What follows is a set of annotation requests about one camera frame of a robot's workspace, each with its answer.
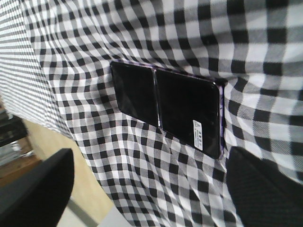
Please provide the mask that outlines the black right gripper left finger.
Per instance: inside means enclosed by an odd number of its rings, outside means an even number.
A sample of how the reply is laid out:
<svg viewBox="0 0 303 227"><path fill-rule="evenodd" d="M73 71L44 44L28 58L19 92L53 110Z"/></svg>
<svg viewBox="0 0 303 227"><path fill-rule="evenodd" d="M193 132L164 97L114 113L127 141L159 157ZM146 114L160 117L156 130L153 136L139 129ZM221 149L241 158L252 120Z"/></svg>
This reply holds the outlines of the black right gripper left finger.
<svg viewBox="0 0 303 227"><path fill-rule="evenodd" d="M2 227L55 227L74 185L74 158L63 148L0 190Z"/></svg>

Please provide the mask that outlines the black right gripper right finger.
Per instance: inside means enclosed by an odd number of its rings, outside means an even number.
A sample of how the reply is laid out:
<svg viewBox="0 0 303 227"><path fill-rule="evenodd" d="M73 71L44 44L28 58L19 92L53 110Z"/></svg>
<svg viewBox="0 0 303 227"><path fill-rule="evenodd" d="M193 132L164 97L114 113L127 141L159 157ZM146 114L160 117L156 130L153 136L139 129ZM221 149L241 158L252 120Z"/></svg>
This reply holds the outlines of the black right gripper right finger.
<svg viewBox="0 0 303 227"><path fill-rule="evenodd" d="M246 227L301 227L303 186L247 150L232 147L227 186Z"/></svg>

